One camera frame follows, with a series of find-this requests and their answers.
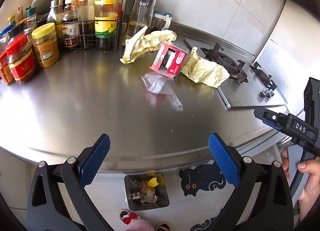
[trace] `crumpled paper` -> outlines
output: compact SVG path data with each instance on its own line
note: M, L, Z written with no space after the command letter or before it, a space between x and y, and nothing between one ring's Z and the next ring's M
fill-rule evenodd
M213 88L219 87L230 74L216 62L199 57L197 49L197 47L192 48L190 58L181 68L182 74L195 83L204 83Z
M158 50L160 43L163 41L171 44L171 42L177 39L176 33L170 30L154 31L148 35L144 35L147 29L148 26L145 26L131 39L125 40L124 55L120 59L123 64L132 63L140 55Z
M183 105L174 92L174 81L157 72L150 72L141 77L147 90L153 94L165 94L171 96L172 105L176 111L183 111Z

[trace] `red bottle cap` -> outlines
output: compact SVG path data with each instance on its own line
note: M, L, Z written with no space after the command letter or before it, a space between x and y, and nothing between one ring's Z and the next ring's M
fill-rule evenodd
M28 42L27 36L25 34L21 34L13 39L11 43L9 43L6 47L7 55L12 55L17 53L23 46L25 46Z
M7 57L7 52L4 50L2 53L0 53L0 62L2 62L6 57Z

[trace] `metal bolt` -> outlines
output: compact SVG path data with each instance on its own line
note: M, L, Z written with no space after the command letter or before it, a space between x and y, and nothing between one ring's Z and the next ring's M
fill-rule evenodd
M252 159L250 157L246 156L246 157L243 158L243 161L245 163L250 163L250 162L252 162Z
M41 161L38 163L39 168L42 168L43 166L45 166L45 161Z
M278 161L275 161L273 164L274 164L274 165L275 165L275 167L277 167L277 168L281 167L281 163L280 163L280 162L278 162Z
M68 162L69 164L73 164L75 161L76 161L76 158L74 158L74 157L70 157L70 158L67 160L67 162Z

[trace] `fingernail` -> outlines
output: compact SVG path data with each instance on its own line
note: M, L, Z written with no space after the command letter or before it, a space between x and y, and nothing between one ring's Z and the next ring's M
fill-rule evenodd
M303 170L305 167L306 167L306 163L305 162L298 163L298 168L300 170Z

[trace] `wire basket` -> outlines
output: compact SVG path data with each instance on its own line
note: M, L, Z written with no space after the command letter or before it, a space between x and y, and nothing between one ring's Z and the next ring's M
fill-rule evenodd
M79 34L73 36L57 37L60 50L80 51L80 50L112 50L116 51L121 33L123 12L119 20L99 20L102 22L115 22L116 30L113 36L106 37L104 34L98 34L94 29L94 20L75 21L58 23L57 26L76 23Z

